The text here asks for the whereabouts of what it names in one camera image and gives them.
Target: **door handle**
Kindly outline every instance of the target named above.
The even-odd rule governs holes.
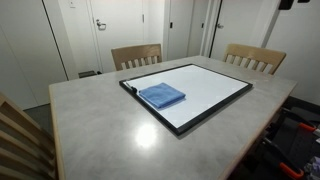
[[[104,31],[107,28],[105,23],[101,23],[99,19],[96,20],[99,31]]]
[[[221,25],[220,23],[218,23],[218,24],[217,24],[217,28],[219,28],[219,29],[223,29],[223,27],[224,27],[224,26],[223,26],[223,25]]]

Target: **blue cloth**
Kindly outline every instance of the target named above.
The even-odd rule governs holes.
[[[165,83],[140,90],[139,95],[158,109],[174,104],[186,96]]]

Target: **black frame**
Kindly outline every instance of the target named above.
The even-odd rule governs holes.
[[[202,120],[204,120],[205,118],[207,118],[208,116],[210,116],[211,114],[215,113],[216,111],[218,111],[220,108],[222,108],[223,106],[225,106],[226,104],[230,103],[232,100],[236,99],[238,96],[240,96],[241,94],[245,93],[246,91],[248,91],[249,89],[252,88],[252,84],[212,71],[210,69],[206,69],[203,68],[205,70],[241,81],[246,83],[247,85],[245,87],[243,87],[242,89],[238,90],[237,92],[233,93],[232,95],[228,96],[227,98],[225,98],[224,100],[220,101],[219,103],[217,103],[216,105],[210,107],[209,109],[207,109],[206,111],[202,112],[201,114],[199,114],[198,116],[196,116],[195,118],[191,119],[190,121],[188,121],[187,123],[185,123],[184,125],[180,126],[179,128],[174,127],[167,119],[165,119],[163,116],[161,116],[161,114],[159,114],[156,110],[154,110],[152,107],[150,107],[144,100],[142,100],[136,93],[136,91],[134,91],[132,88],[128,87],[125,83],[126,81],[130,81],[130,80],[134,80],[134,79],[139,79],[142,77],[146,77],[146,76],[151,76],[154,74],[158,74],[158,73],[162,73],[162,72],[166,72],[166,71],[171,71],[174,69],[178,69],[178,68],[183,68],[186,66],[197,66],[200,68],[203,68],[201,66],[195,65],[195,64],[186,64],[183,66],[178,66],[178,67],[174,67],[174,68],[170,68],[170,69],[166,69],[166,70],[162,70],[162,71],[157,71],[154,73],[149,73],[149,74],[145,74],[142,76],[137,76],[134,78],[130,78],[130,79],[125,79],[125,80],[121,80],[119,81],[120,86],[125,89],[133,98],[135,98],[141,105],[143,105],[152,115],[154,115],[158,120],[160,120],[160,122],[162,122],[163,124],[165,124],[172,132],[174,132],[177,136],[180,136],[181,134],[185,133],[186,131],[188,131],[189,129],[191,129],[192,127],[194,127],[195,125],[197,125],[198,123],[200,123]]]

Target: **gray table top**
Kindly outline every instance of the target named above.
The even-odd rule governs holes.
[[[253,89],[177,138],[119,81],[193,63]],[[196,56],[50,85],[61,179],[224,179],[296,82]]]

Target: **wooden chair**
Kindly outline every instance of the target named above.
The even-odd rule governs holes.
[[[57,179],[53,137],[0,93],[0,179]]]
[[[280,51],[240,44],[229,44],[223,61],[260,72],[267,70],[266,67],[270,65],[271,67],[267,73],[274,74],[285,57],[286,53]]]
[[[122,63],[125,64],[127,69],[130,69],[130,64],[135,68],[138,65],[143,66],[162,62],[160,44],[123,47],[111,49],[111,52],[117,71],[123,70]]]

